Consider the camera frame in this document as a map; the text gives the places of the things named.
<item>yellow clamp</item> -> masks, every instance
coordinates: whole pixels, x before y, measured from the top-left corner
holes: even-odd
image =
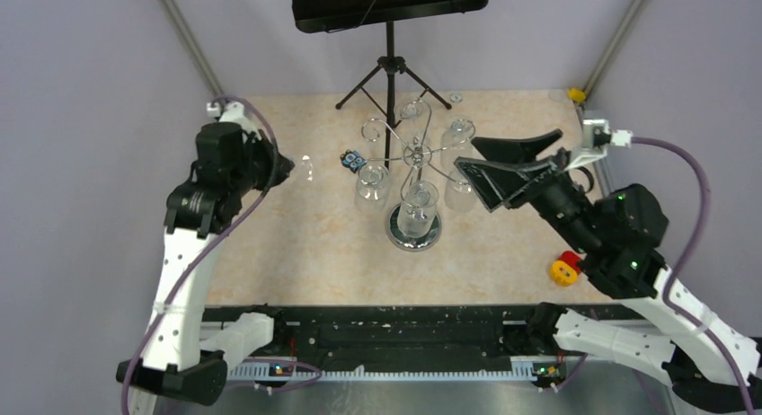
[[[575,101],[576,103],[583,103],[586,99],[588,99],[588,96],[585,94],[585,92],[576,87],[569,89],[569,92],[567,92],[566,95],[569,96],[569,99]]]
[[[576,282],[578,277],[577,271],[562,260],[557,260],[550,266],[550,278],[562,287],[567,287]]]

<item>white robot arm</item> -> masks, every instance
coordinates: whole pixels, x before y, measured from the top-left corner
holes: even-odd
[[[611,131],[600,117],[587,117],[582,128],[580,146],[542,160],[537,154],[561,137],[560,130],[528,140],[477,137],[473,145],[486,160],[458,158],[456,167],[491,211],[529,203],[575,251],[587,254],[577,265],[594,287],[663,335],[635,333],[542,303],[527,321],[535,349],[579,351],[629,366],[705,411],[762,407],[762,381],[755,376],[759,345],[672,276],[655,250],[669,222],[656,198],[634,184],[591,204],[569,175],[605,157],[609,146],[630,146],[632,133]]]
[[[134,373],[129,413],[152,414],[157,395],[210,405],[225,386],[229,369],[256,349],[269,344],[273,319],[247,313],[212,338],[199,342],[209,283],[220,253],[222,233],[242,209],[241,198],[262,190],[273,171],[273,185],[287,177],[293,163],[279,155],[259,132],[240,102],[224,109],[211,103],[208,115],[217,119],[196,137],[199,159],[190,178],[167,199],[164,220],[164,265],[149,323],[160,322],[146,335]],[[207,255],[175,289],[199,255]],[[166,300],[176,291],[171,303]],[[129,361],[120,363],[117,380],[124,382]]]

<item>metal floor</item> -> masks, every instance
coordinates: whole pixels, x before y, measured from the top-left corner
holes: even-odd
[[[646,377],[666,413],[674,413],[666,387]],[[659,412],[633,373],[622,366],[589,362],[558,394],[537,393],[526,383],[325,383],[269,397],[232,389],[212,407],[157,408],[164,415],[359,415],[359,414],[617,414]]]

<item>beige tabletop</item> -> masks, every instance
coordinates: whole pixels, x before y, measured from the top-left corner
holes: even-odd
[[[453,114],[474,121],[477,136],[535,137],[560,128],[567,149],[580,140],[570,102],[548,91],[462,92],[447,111],[432,98],[432,145]],[[275,130],[281,153],[297,164],[294,175],[272,190],[227,240],[208,293],[209,305],[495,305],[611,302],[584,276],[559,287],[548,269],[568,247],[526,205],[488,213],[477,201],[462,213],[445,207],[445,179],[432,170],[423,178],[439,189],[442,235],[425,252],[404,252],[388,240],[385,215],[353,206],[357,176],[341,166],[347,149],[383,155],[383,138],[367,142],[360,126],[380,112],[358,93],[342,110],[339,94],[264,96],[252,99]],[[398,102],[411,95],[398,96]],[[377,96],[385,102],[385,96]],[[392,156],[401,154],[393,141]],[[435,156],[433,163],[439,164]],[[392,163],[387,211],[399,201],[408,168]],[[252,203],[259,192],[244,198]]]

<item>purple wall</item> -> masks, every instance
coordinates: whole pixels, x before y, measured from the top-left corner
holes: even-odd
[[[490,0],[398,22],[396,52],[437,90],[582,86],[631,0]],[[385,54],[385,26],[297,30],[291,0],[177,0],[219,81],[244,95],[347,93]],[[407,75],[398,90],[420,90]],[[368,88],[386,90],[378,75]]]
[[[762,335],[762,0],[651,0],[593,97],[612,127],[675,142],[707,171],[713,208],[684,281],[723,319]],[[679,158],[615,150],[615,180],[640,182],[670,226],[675,261],[698,210],[696,178]]]
[[[0,0],[0,413],[116,413],[204,123],[156,0]]]

